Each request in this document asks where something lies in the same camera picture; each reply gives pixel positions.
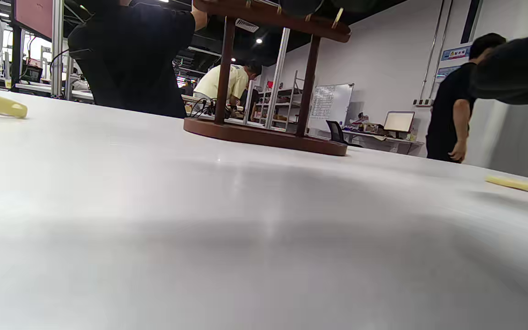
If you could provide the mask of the person's right hand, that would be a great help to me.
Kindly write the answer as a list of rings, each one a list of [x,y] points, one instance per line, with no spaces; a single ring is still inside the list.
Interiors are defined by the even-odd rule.
[[[476,66],[469,86],[478,99],[528,105],[528,37],[495,48]]]

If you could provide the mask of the person's left hand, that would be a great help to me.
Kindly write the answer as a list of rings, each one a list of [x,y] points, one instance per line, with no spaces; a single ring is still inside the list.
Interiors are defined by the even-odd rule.
[[[324,0],[279,0],[281,12],[294,17],[306,17],[315,13]]]

